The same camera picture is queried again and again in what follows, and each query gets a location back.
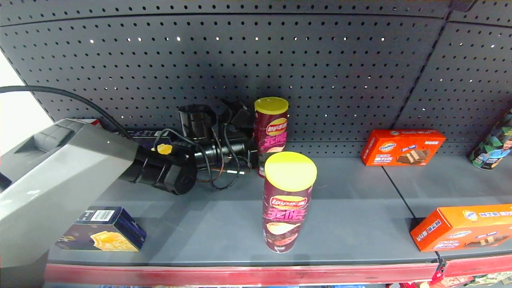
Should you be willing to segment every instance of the drink can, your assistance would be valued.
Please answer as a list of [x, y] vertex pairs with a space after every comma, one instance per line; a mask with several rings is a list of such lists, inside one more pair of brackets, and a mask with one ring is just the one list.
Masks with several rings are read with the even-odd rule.
[[304, 224], [316, 180], [316, 165], [296, 152], [279, 152], [265, 163], [263, 232], [276, 253], [292, 249]]
[[258, 144], [258, 175], [265, 177], [265, 161], [272, 154], [283, 151], [288, 126], [288, 101], [266, 97], [254, 102], [254, 140]]
[[469, 154], [470, 162], [481, 169], [492, 170], [512, 149], [512, 109], [493, 127], [484, 141]]

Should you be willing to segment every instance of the white wall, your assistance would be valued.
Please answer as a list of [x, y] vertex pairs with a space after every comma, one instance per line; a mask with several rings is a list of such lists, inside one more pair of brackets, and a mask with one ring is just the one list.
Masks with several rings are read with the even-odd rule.
[[[0, 75], [0, 86], [24, 85], [1, 53]], [[0, 154], [51, 124], [51, 119], [29, 92], [0, 94]]]

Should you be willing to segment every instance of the yellow plastic cap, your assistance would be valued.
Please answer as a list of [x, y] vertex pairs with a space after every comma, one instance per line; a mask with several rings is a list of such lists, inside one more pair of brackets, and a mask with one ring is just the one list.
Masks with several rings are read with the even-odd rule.
[[278, 115], [288, 110], [288, 101], [279, 97], [265, 97], [254, 102], [256, 111], [268, 115]]
[[300, 153], [279, 152], [265, 162], [265, 177], [278, 189], [298, 192], [313, 186], [316, 165]]

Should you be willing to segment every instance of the ovaltine logo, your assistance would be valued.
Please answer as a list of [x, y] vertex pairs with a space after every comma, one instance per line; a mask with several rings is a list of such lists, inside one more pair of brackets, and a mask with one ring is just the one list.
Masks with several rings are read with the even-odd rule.
[[471, 234], [471, 231], [470, 230], [459, 231], [457, 233], [453, 233], [453, 234], [448, 235], [447, 238], [450, 238], [450, 239], [460, 238], [460, 237], [466, 236], [467, 234]]
[[393, 150], [393, 148], [395, 148], [396, 146], [396, 143], [395, 142], [385, 142], [382, 144], [382, 146], [379, 147], [379, 150], [381, 150], [382, 152], [386, 152], [386, 151], [391, 151]]
[[462, 211], [462, 214], [464, 215], [464, 217], [466, 217], [467, 219], [469, 219], [473, 222], [476, 222], [478, 220], [477, 214], [473, 211], [464, 210], [464, 211]]
[[270, 198], [270, 205], [281, 210], [304, 208], [307, 202], [307, 198], [300, 196], [278, 195]]
[[287, 125], [288, 120], [286, 118], [276, 119], [267, 126], [267, 134], [270, 136], [279, 135], [286, 130]]

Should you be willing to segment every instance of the orange box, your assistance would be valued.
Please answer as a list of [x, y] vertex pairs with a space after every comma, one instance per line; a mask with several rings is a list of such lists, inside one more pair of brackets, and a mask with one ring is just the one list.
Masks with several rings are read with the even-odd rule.
[[439, 207], [411, 236], [420, 251], [496, 246], [512, 234], [512, 204]]
[[426, 165], [445, 139], [433, 129], [375, 129], [361, 159], [366, 166]]

